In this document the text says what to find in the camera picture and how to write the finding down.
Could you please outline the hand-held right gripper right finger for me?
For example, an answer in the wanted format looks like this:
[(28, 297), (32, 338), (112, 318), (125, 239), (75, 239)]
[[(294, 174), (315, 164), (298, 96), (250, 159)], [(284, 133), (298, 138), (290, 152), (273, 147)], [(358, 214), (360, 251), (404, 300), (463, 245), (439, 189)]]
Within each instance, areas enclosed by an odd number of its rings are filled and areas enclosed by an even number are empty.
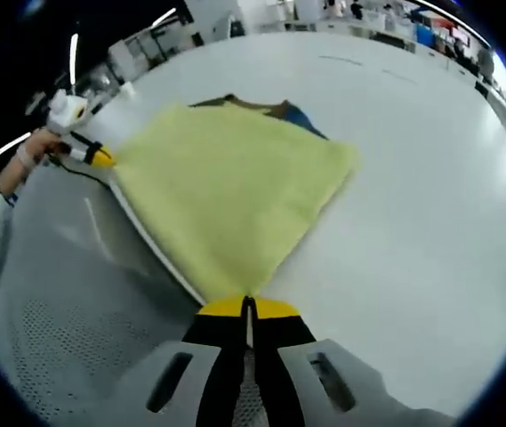
[(292, 305), (250, 300), (255, 379), (272, 426), (452, 426), (454, 419), (412, 409), (382, 375), (331, 340), (317, 340)]

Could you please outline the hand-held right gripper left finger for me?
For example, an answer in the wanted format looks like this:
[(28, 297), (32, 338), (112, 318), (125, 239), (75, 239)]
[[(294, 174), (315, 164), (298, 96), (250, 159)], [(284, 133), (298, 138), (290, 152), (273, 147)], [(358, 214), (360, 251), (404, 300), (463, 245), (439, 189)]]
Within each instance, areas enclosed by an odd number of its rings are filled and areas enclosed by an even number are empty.
[(111, 426), (230, 426), (244, 379), (244, 295), (205, 305), (183, 338), (131, 368), (109, 398)]

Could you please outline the person's left hand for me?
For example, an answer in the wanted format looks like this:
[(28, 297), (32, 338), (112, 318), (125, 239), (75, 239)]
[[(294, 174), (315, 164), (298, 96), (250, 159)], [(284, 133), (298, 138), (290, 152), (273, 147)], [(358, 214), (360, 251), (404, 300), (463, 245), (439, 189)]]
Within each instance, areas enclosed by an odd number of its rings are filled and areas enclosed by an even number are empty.
[(48, 151), (56, 151), (62, 142), (61, 137), (48, 130), (41, 128), (35, 130), (23, 144), (23, 150), (34, 165), (38, 164)]

